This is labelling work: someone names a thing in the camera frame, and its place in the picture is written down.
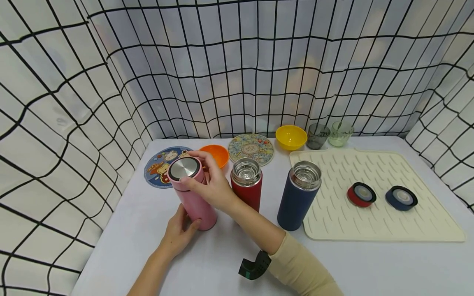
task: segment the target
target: yellow bowl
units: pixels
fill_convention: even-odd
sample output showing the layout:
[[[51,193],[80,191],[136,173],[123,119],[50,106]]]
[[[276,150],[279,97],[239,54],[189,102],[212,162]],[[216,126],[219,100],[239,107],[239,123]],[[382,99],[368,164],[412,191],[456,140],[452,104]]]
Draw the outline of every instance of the yellow bowl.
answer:
[[[300,149],[307,139],[306,132],[297,126],[281,126],[276,130],[276,140],[285,150]]]

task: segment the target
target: hand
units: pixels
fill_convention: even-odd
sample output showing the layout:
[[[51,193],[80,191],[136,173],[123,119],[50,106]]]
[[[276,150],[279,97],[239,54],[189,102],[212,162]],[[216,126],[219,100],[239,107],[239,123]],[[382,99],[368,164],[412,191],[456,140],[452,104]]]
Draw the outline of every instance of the hand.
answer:
[[[217,165],[215,159],[208,152],[204,151],[189,151],[190,156],[197,157],[203,166],[206,167],[206,171],[209,172],[209,184],[204,185],[196,181],[195,179],[184,177],[181,178],[181,182],[189,188],[189,190],[196,192],[213,207],[223,210],[232,204],[238,197],[232,191],[229,186],[229,182],[224,176],[224,173]]]
[[[156,249],[158,253],[164,252],[171,260],[184,250],[201,224],[201,219],[197,219],[185,231],[183,227],[188,219],[186,210],[180,204],[176,214],[168,221],[166,232]]]

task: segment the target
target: cartoon coaster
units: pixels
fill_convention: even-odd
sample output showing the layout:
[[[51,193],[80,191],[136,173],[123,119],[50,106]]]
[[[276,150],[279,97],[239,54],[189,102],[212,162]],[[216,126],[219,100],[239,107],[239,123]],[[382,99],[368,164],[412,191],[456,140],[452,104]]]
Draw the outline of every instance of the cartoon coaster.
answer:
[[[192,151],[188,147],[169,147],[155,154],[145,166],[145,180],[148,184],[156,188],[171,188],[166,171],[170,164],[177,158],[188,156],[188,151]]]
[[[229,158],[232,162],[243,157],[249,157],[262,167],[273,158],[273,145],[262,135],[243,134],[238,135],[229,144]]]

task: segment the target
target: table surface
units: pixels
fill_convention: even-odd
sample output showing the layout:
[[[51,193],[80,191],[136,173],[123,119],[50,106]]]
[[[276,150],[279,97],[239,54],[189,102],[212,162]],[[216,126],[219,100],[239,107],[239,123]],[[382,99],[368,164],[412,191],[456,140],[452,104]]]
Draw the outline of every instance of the table surface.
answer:
[[[289,152],[275,139],[265,175],[260,212],[273,223],[290,169]],[[87,262],[73,295],[126,295],[148,256],[158,246],[179,199],[143,177],[146,162],[170,146],[227,147],[230,139],[154,140],[130,180],[115,213]],[[474,290],[474,216],[397,137],[352,137],[344,149],[394,151],[405,156],[466,233],[464,243],[312,241],[303,227],[292,235],[331,272],[346,295],[471,295]],[[232,163],[225,168],[227,178]],[[259,248],[230,217],[218,211],[217,224],[196,238],[171,264],[160,295],[294,295],[269,273],[255,281],[238,275],[242,258],[254,260]]]

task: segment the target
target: dish drying mat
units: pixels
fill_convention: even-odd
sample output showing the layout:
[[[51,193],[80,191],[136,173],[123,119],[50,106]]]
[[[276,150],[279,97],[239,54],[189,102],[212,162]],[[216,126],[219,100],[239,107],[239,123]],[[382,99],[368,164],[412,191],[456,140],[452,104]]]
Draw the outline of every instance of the dish drying mat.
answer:
[[[394,152],[329,149],[290,153],[292,166],[311,161],[321,169],[322,184],[306,217],[304,231],[313,240],[463,242],[465,234],[421,178]],[[347,190],[363,182],[377,200],[354,206]],[[395,185],[410,189],[418,204],[409,211],[393,208],[385,193]]]

